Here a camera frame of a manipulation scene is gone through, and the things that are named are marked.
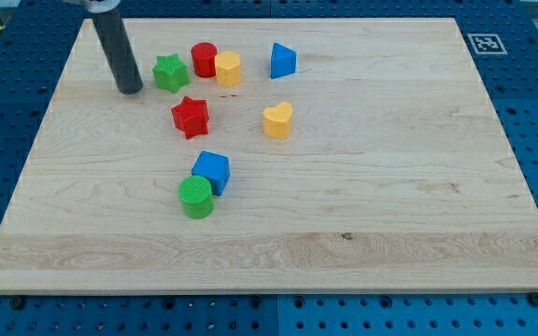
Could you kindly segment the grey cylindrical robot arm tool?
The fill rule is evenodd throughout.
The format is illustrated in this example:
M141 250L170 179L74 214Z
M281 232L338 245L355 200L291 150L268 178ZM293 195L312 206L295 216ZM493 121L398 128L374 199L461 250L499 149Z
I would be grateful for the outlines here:
M106 60L120 93L132 95L143 89L143 82L120 13L120 0L64 0L91 13Z

